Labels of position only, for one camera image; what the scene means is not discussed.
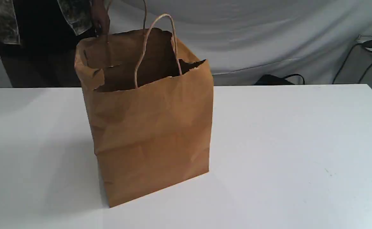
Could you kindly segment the brown paper bag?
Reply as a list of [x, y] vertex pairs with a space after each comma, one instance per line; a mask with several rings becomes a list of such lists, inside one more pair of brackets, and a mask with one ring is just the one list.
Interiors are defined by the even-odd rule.
[[209, 171], [214, 80], [170, 14], [81, 40], [75, 71], [109, 207]]

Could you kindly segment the black object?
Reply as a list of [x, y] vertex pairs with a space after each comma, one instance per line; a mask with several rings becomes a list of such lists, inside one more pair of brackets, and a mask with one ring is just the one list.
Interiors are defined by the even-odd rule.
[[271, 74], [264, 74], [259, 80], [254, 83], [254, 86], [277, 86], [277, 85], [294, 85], [294, 83], [288, 81], [290, 77], [300, 77], [302, 79], [302, 85], [305, 85], [305, 79], [300, 74], [289, 74], [284, 77], [277, 77]]

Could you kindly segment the person in patterned white jacket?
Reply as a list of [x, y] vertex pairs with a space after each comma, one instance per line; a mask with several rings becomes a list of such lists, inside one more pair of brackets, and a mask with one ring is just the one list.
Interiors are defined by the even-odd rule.
[[12, 87], [80, 87], [78, 42], [98, 34], [91, 0], [0, 0], [0, 61]]

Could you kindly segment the white backdrop cloth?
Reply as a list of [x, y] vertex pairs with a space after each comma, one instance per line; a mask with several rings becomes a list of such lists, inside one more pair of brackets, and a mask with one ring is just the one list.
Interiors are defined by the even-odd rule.
[[[177, 36], [208, 59], [216, 85], [301, 73], [329, 84], [344, 48], [372, 30], [372, 0], [105, 0], [110, 33], [149, 27], [163, 13]], [[12, 87], [0, 61], [0, 87]]]

